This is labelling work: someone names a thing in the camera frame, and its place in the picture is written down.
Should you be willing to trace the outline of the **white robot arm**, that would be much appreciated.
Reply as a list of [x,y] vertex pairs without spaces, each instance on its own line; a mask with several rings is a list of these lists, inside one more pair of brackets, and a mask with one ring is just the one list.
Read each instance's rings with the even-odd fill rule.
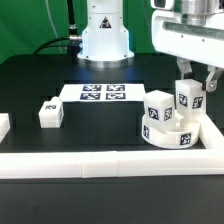
[[[183,78],[192,73],[192,61],[207,65],[203,89],[214,91],[224,73],[224,0],[150,0],[150,5],[154,49],[175,56]],[[133,59],[122,9],[123,0],[87,0],[81,62],[108,68]]]

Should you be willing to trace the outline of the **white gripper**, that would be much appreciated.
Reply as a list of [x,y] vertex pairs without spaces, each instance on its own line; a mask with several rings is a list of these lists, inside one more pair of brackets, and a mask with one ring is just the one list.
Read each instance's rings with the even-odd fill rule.
[[213,92],[224,72],[224,0],[150,0],[156,51],[173,55],[182,79],[192,79],[190,61],[208,66],[202,89]]

